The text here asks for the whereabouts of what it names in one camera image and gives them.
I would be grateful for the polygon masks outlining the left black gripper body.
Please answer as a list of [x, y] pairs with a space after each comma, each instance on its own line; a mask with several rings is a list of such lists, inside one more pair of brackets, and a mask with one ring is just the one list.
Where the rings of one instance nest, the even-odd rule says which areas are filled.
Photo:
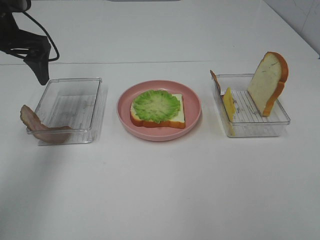
[[25, 62], [49, 61], [48, 37], [19, 29], [12, 13], [0, 13], [0, 50]]

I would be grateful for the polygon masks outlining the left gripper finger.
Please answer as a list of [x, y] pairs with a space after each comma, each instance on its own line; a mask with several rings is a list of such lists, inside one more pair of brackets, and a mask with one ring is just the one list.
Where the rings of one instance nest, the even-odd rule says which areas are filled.
[[49, 81], [49, 59], [47, 57], [29, 58], [23, 60], [34, 72], [38, 82], [45, 86]]

